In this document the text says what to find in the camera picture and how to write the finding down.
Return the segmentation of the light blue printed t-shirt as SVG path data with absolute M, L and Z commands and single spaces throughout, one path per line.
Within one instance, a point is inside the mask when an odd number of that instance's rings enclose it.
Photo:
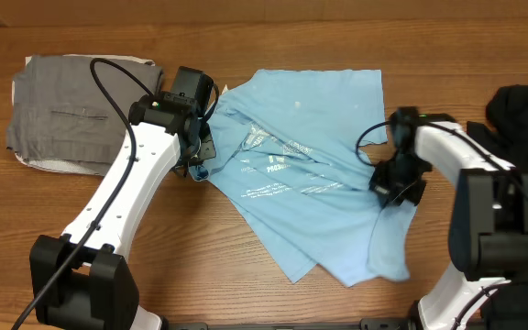
M 216 155 L 191 174 L 231 201 L 290 281 L 315 266 L 348 287 L 405 281 L 415 206 L 382 205 L 355 150 L 386 142 L 384 118 L 378 70 L 259 70 L 222 91 Z

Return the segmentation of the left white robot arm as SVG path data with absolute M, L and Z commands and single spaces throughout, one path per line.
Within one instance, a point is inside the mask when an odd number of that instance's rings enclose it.
M 164 177 L 215 156 L 208 125 L 215 107 L 168 92 L 133 103 L 121 149 L 91 200 L 60 236 L 33 245 L 28 313 L 60 329 L 168 328 L 141 306 L 128 258 Z

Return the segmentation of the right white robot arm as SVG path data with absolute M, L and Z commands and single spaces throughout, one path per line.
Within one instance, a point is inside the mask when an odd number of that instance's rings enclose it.
M 375 164 L 369 188 L 384 207 L 418 204 L 424 173 L 442 173 L 456 190 L 447 239 L 451 263 L 408 316 L 360 326 L 464 329 L 496 292 L 528 285 L 528 172 L 483 148 L 450 115 L 401 107 L 385 124 L 395 152 Z

